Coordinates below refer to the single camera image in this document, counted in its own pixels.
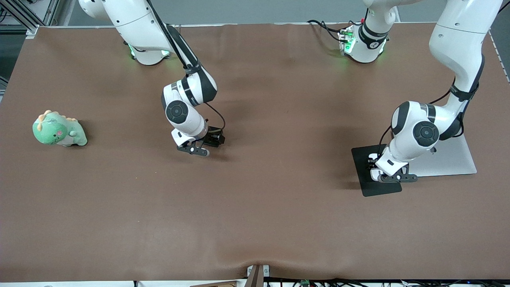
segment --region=floor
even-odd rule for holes
[[[347,22],[361,18],[361,0],[196,0],[169,2],[152,0],[163,21],[181,25],[218,23]],[[437,21],[447,0],[428,0],[398,7],[402,22]],[[110,26],[85,14],[77,0],[61,0],[57,21],[67,26]],[[503,10],[491,29],[501,60],[510,66],[510,8]],[[9,79],[24,35],[0,35],[0,76]]]

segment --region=black cable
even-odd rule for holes
[[[354,22],[354,21],[352,21],[352,20],[349,20],[349,24],[353,24],[353,25],[355,25],[355,26],[361,26],[361,25],[363,25],[363,24],[361,24],[361,23],[360,23],[360,24],[358,24],[358,23],[356,23],[356,22]]]
[[[177,46],[175,45],[175,43],[172,40],[172,36],[170,35],[170,32],[168,31],[168,29],[166,29],[165,24],[163,23],[163,21],[161,20],[161,18],[158,15],[158,13],[154,9],[154,6],[152,5],[152,2],[150,0],[146,0],[146,1],[149,4],[150,8],[152,9],[152,12],[154,13],[154,16],[156,17],[156,21],[158,21],[158,24],[161,27],[161,30],[163,30],[163,34],[165,34],[166,38],[168,39],[168,42],[170,42],[170,45],[172,46],[172,48],[174,49],[175,53],[177,54],[177,57],[179,58],[179,60],[183,64],[184,69],[187,69],[188,66],[186,65],[186,62],[181,57],[181,55],[179,53],[179,50],[177,49]]]
[[[501,11],[503,11],[503,9],[505,9],[505,7],[508,6],[509,3],[510,3],[510,1],[506,2],[506,4],[503,5],[503,7],[501,7],[501,9],[499,9],[498,14],[501,13]]]
[[[435,104],[437,102],[439,102],[440,100],[444,99],[447,95],[450,94],[450,90],[448,90],[444,95],[440,96],[439,98],[433,100],[432,102],[430,102],[429,104]]]
[[[2,23],[5,20],[5,17],[7,17],[7,10],[4,10],[3,8],[0,9],[0,23]]]
[[[341,40],[341,39],[335,37],[333,34],[331,34],[331,32],[338,33],[340,30],[335,30],[335,29],[332,29],[332,28],[328,27],[324,21],[319,22],[317,20],[308,20],[307,23],[317,23],[320,27],[326,29],[326,31],[331,36],[331,38],[335,39],[338,42],[342,42],[342,43],[347,43],[348,42],[347,40]]]
[[[466,106],[464,107],[464,111],[462,112],[461,118],[459,119],[459,121],[461,122],[461,133],[460,133],[460,134],[458,134],[458,135],[455,135],[455,136],[453,136],[453,137],[460,137],[461,135],[463,135],[463,134],[464,134],[464,115],[466,114],[466,110],[468,109],[468,106],[469,106],[469,103],[470,103],[470,102],[471,102],[471,101],[468,101],[468,102],[466,103]]]
[[[226,125],[225,118],[223,117],[223,115],[221,115],[221,113],[219,111],[217,111],[213,106],[211,106],[211,104],[206,103],[206,105],[208,105],[213,111],[215,111],[218,114],[218,116],[220,116],[221,120],[223,121],[223,127],[221,127],[220,129],[214,130],[214,131],[209,131],[209,133],[215,133],[215,132],[222,131]]]
[[[383,140],[384,139],[384,136],[390,131],[391,129],[391,125],[386,129],[386,131],[384,131],[383,135],[381,136],[381,139],[379,140],[379,144],[377,145],[377,159],[376,160],[379,160],[379,158],[381,157],[381,144],[383,144]]]
[[[329,27],[326,25],[326,23],[325,23],[324,21],[319,22],[319,21],[317,21],[317,20],[308,20],[308,21],[307,21],[307,23],[316,23],[317,25],[319,25],[319,26],[323,27],[324,29],[327,29],[327,30],[329,30],[329,31],[331,31],[331,32],[335,32],[335,33],[338,33],[338,32],[340,32],[340,30],[341,30],[341,29],[339,29],[339,30],[335,30],[335,29],[333,29],[333,28],[329,28]]]

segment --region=black strap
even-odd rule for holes
[[[475,96],[476,91],[478,91],[478,87],[480,86],[480,83],[476,83],[475,88],[472,91],[464,92],[459,90],[455,85],[451,85],[450,92],[458,98],[459,101],[470,101]]]
[[[191,92],[191,88],[190,88],[190,85],[188,84],[188,79],[186,77],[184,77],[182,80],[181,80],[181,83],[183,85],[183,90],[184,90],[184,93],[186,94],[186,97],[188,97],[188,100],[190,101],[191,105],[193,107],[196,107],[199,105],[199,103],[196,101],[195,99],[195,96],[193,95],[193,93]]]
[[[390,32],[390,31],[387,31],[386,33],[376,33],[367,27],[367,24],[365,21],[363,22],[363,28],[365,28],[365,31],[367,31],[368,34],[370,34],[374,37],[386,37],[388,35],[388,33]]]
[[[376,33],[374,31],[370,30],[369,28],[367,28],[367,25],[365,23],[366,22],[363,22],[363,25],[359,29],[360,40],[367,45],[368,49],[371,49],[371,50],[377,49],[386,40],[386,36],[388,35],[389,31],[386,33]],[[367,34],[365,34],[365,31],[367,31],[367,33],[372,37],[383,37],[383,38],[377,39],[377,40],[372,39]]]
[[[184,72],[186,72],[187,75],[192,75],[202,69],[202,63],[200,63],[199,60],[196,61],[196,65],[193,67],[191,65],[188,65],[187,68],[184,69]]]

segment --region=black joint cap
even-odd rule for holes
[[[188,106],[183,101],[173,101],[166,107],[166,117],[173,123],[182,124],[188,117]]]
[[[422,121],[415,125],[413,136],[422,147],[430,147],[439,139],[439,130],[431,122]]]

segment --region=table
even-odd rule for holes
[[[510,88],[489,37],[465,118],[478,174],[371,198],[357,182],[351,148],[452,82],[433,28],[396,24],[371,64],[318,26],[183,28],[227,121],[208,158],[176,150],[161,108],[177,59],[142,66],[114,29],[40,28],[0,105],[0,281],[231,279],[255,263],[294,278],[508,278]],[[46,109],[89,143],[37,142]]]

